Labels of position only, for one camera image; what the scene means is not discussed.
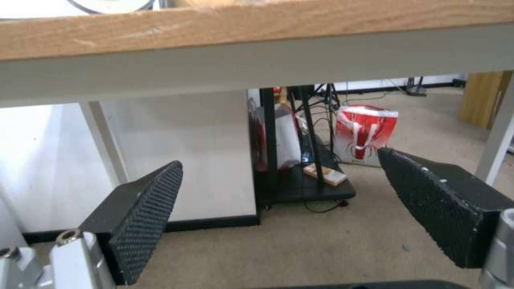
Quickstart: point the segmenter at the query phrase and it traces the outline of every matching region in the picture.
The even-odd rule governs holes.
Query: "small box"
[[[318,178],[316,173],[316,164],[310,164],[303,168],[303,172],[311,177]],[[323,173],[323,180],[325,183],[334,187],[347,179],[345,174],[331,168],[321,167],[321,172]]]

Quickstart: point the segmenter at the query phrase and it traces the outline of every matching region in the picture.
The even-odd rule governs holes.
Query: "black shelf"
[[[329,150],[319,147],[319,152],[322,166],[343,172],[331,157]],[[335,187],[329,184],[320,186],[317,179],[303,174],[301,165],[279,171],[275,191],[268,186],[267,173],[255,172],[253,180],[258,206],[303,201],[347,200],[355,197],[355,189],[348,179]]]
[[[327,84],[327,99],[332,102],[330,93],[333,85]],[[316,164],[316,174],[318,178],[313,178],[303,174],[302,166],[296,165],[288,170],[279,171],[277,169],[277,143],[275,135],[275,109],[272,88],[262,88],[260,90],[261,105],[264,107],[265,133],[266,133],[266,152],[268,160],[268,172],[254,172],[253,180],[255,187],[255,199],[258,206],[269,206],[276,203],[290,203],[303,201],[323,201],[323,200],[346,200],[355,197],[355,189],[349,180],[337,186],[326,184],[323,181],[321,167],[332,168],[341,171],[338,164],[334,161],[332,153],[323,146],[314,133],[313,120],[310,114],[309,96],[302,93],[300,87],[289,87],[288,98],[291,108],[295,111],[293,96],[298,95],[302,100],[302,109],[307,122],[308,134],[299,137],[301,151],[308,147],[312,148],[311,153]],[[332,105],[329,105],[330,126],[332,127]]]

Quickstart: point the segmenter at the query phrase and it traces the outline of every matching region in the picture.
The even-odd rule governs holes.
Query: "screw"
[[[64,246],[68,243],[82,238],[82,231],[79,229],[67,230],[59,234],[56,239],[57,247]]]

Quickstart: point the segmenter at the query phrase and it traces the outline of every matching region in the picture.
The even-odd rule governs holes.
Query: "wooden desk edge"
[[[512,0],[290,0],[171,8],[0,22],[0,61],[505,23],[514,23]]]

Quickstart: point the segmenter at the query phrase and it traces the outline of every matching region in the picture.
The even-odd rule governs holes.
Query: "bolt hole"
[[[68,232],[64,233],[64,235],[62,236],[62,239],[63,240],[68,240],[69,238],[72,238],[75,235],[76,235],[75,231],[68,231]]]

